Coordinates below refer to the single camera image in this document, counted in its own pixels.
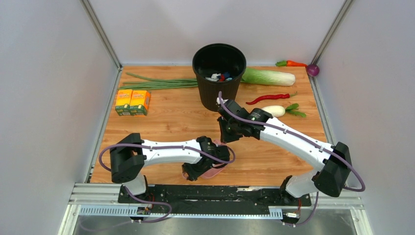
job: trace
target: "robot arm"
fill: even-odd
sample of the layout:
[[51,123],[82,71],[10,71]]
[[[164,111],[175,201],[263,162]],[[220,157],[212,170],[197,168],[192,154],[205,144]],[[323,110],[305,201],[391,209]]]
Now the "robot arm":
[[[282,196],[288,200],[292,200],[304,194],[317,191],[321,191],[332,197],[338,197],[340,195],[350,173],[350,169],[334,156],[324,152],[323,149],[332,149],[333,152],[351,163],[347,145],[339,142],[336,146],[332,146],[329,143],[315,140],[290,128],[261,109],[255,108],[248,113],[234,100],[226,100],[224,105],[232,114],[242,119],[271,124],[280,127],[281,130],[237,120],[223,107],[220,107],[218,112],[221,114],[221,117],[218,118],[218,121],[221,129],[222,142],[237,141],[241,137],[254,137],[258,140],[271,142],[287,149],[312,165],[312,171],[300,176],[288,176],[283,181],[280,187],[281,193],[284,194]],[[305,139],[315,142],[320,148],[310,145]]]
[[176,162],[184,163],[182,169],[187,179],[195,181],[220,163],[206,154],[222,162],[230,159],[228,147],[217,146],[206,136],[183,142],[155,142],[142,140],[139,133],[132,133],[110,151],[112,182],[124,184],[134,195],[142,194],[147,190],[145,177],[140,173],[143,167]]

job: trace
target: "red chili pepper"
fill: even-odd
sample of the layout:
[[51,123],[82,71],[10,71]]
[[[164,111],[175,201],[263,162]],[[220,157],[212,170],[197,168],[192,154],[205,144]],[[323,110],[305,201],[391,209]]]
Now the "red chili pepper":
[[256,98],[254,101],[246,102],[246,103],[247,104],[256,104],[256,103],[260,102],[261,100],[265,100],[265,99],[287,99],[287,98],[293,97],[295,95],[297,95],[297,92],[295,92],[294,94],[268,94],[268,95],[260,96],[260,97]]

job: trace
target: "floor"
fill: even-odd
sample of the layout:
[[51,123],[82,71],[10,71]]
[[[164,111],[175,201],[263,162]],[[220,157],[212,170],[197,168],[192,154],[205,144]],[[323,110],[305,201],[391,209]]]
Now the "floor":
[[[301,212],[306,218],[310,210]],[[300,227],[283,226],[279,221],[268,219],[205,219],[171,218],[154,224],[126,224],[110,230],[96,233],[88,229],[105,229],[128,221],[126,217],[81,216],[74,235],[123,234],[123,235],[356,235],[353,219],[349,210],[317,210],[312,222]]]
[[[326,141],[319,112],[307,74],[303,67],[277,68],[255,67],[257,69],[290,72],[296,76],[293,86],[264,86],[241,83],[236,101],[248,111],[269,105],[287,107],[292,103],[300,105],[300,111],[307,117],[286,114],[279,119],[288,126],[320,141]],[[140,81],[126,72],[158,78],[194,78],[195,74],[188,66],[126,66],[123,69],[120,86],[126,81]],[[297,96],[281,100],[264,100],[256,105],[247,105],[258,96],[266,94],[286,94],[298,92]],[[149,114],[146,117],[120,117],[114,111],[109,116],[100,149],[115,144],[130,133],[141,133],[141,138],[151,141],[186,141],[199,136],[213,140],[220,139],[219,114],[203,107],[198,88],[170,89],[152,91]],[[310,171],[312,167],[276,145],[258,141],[254,138],[242,138],[228,144],[237,154],[237,160],[214,178],[195,182],[182,177],[182,163],[157,164],[145,167],[141,172],[149,184],[197,184],[228,186],[279,186],[288,175],[299,175]],[[103,156],[103,162],[110,165],[109,153]],[[110,183],[111,174],[102,168],[98,161],[92,174],[91,183]]]

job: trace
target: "table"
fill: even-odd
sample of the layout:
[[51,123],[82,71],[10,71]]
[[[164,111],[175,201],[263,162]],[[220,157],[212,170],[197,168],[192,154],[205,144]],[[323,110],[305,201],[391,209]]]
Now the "table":
[[[320,141],[326,141],[313,91],[304,67],[254,67],[256,69],[289,72],[296,76],[293,86],[265,86],[241,83],[236,102],[246,108],[262,108],[269,105],[287,107],[298,103],[300,111],[307,117],[286,114],[279,118],[288,126]],[[191,66],[125,66],[119,86],[125,81],[140,81],[127,72],[157,78],[194,78]],[[265,94],[286,94],[298,92],[289,99],[264,100],[256,105],[247,105]],[[118,116],[114,110],[115,100],[108,119],[100,149],[115,144],[130,133],[140,133],[141,138],[151,141],[186,141],[199,136],[212,140],[220,139],[217,122],[219,114],[207,110],[200,102],[198,88],[154,90],[146,117]],[[299,175],[312,167],[279,146],[254,138],[242,138],[228,143],[236,152],[236,161],[226,166],[211,179],[187,181],[182,177],[182,163],[157,164],[141,170],[149,184],[175,185],[227,185],[227,186],[279,186],[288,175]],[[110,165],[110,154],[103,155],[103,162]],[[98,160],[91,177],[91,183],[111,183],[111,173],[101,167]]]

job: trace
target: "red onion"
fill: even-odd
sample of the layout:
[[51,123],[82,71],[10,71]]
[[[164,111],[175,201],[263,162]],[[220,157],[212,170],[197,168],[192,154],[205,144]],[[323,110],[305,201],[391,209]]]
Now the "red onion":
[[312,77],[317,76],[320,72],[320,69],[317,65],[308,65],[305,70],[307,71],[307,74]]

